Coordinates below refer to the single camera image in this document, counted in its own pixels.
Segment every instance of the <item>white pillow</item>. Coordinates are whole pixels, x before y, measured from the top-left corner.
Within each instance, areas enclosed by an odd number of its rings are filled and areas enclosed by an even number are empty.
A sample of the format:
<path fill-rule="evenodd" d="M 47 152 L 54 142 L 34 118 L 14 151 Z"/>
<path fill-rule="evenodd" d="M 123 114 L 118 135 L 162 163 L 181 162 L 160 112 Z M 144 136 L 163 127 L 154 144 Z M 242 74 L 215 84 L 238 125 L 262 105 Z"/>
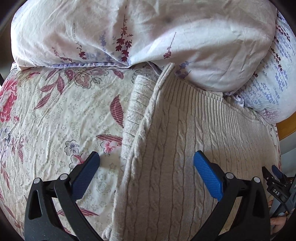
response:
<path fill-rule="evenodd" d="M 268 0 L 29 0 L 12 53 L 20 68 L 174 62 L 178 76 L 226 92 L 266 55 L 275 17 Z"/>
<path fill-rule="evenodd" d="M 252 78 L 237 91 L 244 105 L 278 123 L 296 111 L 296 37 L 284 17 L 277 13 L 272 45 Z"/>

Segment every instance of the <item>mattress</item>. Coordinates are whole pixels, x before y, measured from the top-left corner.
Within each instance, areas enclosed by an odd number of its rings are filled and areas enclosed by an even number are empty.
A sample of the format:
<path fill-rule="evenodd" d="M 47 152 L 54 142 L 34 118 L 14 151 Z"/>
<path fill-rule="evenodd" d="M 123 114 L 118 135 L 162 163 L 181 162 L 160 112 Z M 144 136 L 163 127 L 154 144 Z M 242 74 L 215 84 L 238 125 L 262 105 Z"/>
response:
<path fill-rule="evenodd" d="M 148 64 L 11 71 L 0 91 L 0 208 L 22 237 L 34 178 L 70 173 L 92 151 L 101 164 L 77 205 L 98 234 L 111 222 L 123 123 L 139 74 L 158 78 Z M 54 204 L 65 230 L 73 233 L 58 201 Z"/>

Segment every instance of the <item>bed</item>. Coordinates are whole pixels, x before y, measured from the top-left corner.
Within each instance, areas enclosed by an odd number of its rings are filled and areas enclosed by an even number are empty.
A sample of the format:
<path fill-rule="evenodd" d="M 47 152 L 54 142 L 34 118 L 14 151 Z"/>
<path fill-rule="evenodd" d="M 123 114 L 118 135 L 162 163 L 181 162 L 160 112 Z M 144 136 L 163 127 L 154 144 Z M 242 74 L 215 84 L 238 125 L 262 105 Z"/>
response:
<path fill-rule="evenodd" d="M 295 20 L 289 18 L 293 8 L 287 7 L 289 1 L 281 4 L 278 9 L 295 29 Z M 190 71 L 183 67 L 179 71 L 186 77 Z M 52 66 L 18 71 L 12 66 L 0 92 L 0 208 L 19 234 L 11 231 L 15 240 L 24 237 L 32 180 L 70 173 L 92 151 L 100 154 L 101 165 L 77 205 L 101 235 L 112 219 L 122 133 L 135 80 L 139 75 L 156 82 L 160 72 L 147 62 L 129 68 Z M 294 119 L 295 114 L 269 130 L 277 155 L 279 139 L 296 130 Z M 65 231 L 74 234 L 57 202 L 55 207 Z M 5 217 L 2 220 L 8 227 Z"/>

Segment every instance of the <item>beige cable knit sweater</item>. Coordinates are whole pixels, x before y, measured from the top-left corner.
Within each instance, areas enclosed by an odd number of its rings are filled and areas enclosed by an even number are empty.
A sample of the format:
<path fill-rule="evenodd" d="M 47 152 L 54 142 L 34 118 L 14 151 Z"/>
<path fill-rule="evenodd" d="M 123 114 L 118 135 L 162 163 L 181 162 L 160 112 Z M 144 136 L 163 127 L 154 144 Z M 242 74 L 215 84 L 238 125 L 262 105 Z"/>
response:
<path fill-rule="evenodd" d="M 202 150 L 224 172 L 250 180 L 278 165 L 275 130 L 219 93 L 163 70 L 157 83 L 137 77 L 125 121 L 122 172 L 105 240 L 190 240 L 214 209 L 193 165 Z M 238 202 L 226 224 L 230 225 Z"/>

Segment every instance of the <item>lavender print pillow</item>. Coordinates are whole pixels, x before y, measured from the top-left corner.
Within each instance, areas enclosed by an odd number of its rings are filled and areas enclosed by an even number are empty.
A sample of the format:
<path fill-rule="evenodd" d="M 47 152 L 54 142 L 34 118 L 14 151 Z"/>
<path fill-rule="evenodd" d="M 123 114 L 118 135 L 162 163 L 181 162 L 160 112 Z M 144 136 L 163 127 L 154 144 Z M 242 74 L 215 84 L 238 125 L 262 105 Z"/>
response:
<path fill-rule="evenodd" d="M 244 105 L 258 111 L 273 124 L 296 111 L 296 37 L 277 12 L 276 32 L 268 54 L 251 79 L 236 93 Z"/>

